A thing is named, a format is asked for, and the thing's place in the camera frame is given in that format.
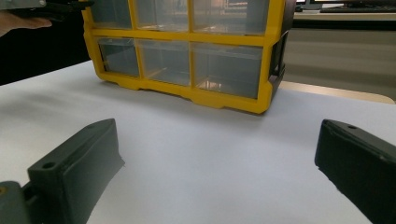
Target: drawer organizer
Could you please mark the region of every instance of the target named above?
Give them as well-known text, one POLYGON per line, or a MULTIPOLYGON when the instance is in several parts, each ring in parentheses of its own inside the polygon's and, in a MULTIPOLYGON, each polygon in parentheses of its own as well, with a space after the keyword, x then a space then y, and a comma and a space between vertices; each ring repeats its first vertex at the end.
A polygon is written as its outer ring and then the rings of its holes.
POLYGON ((84 38, 99 78, 260 114, 283 77, 295 0, 96 0, 84 38))

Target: white table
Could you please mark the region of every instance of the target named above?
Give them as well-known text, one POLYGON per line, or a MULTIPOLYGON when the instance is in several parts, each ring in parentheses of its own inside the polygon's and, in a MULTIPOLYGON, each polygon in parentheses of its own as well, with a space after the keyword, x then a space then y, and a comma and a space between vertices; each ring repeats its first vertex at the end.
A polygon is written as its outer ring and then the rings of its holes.
POLYGON ((120 88, 92 62, 0 87, 0 117, 0 180, 22 185, 68 137, 116 119, 126 165, 92 224, 367 224, 314 164, 320 123, 347 122, 396 145, 396 105, 280 89, 255 116, 120 88))

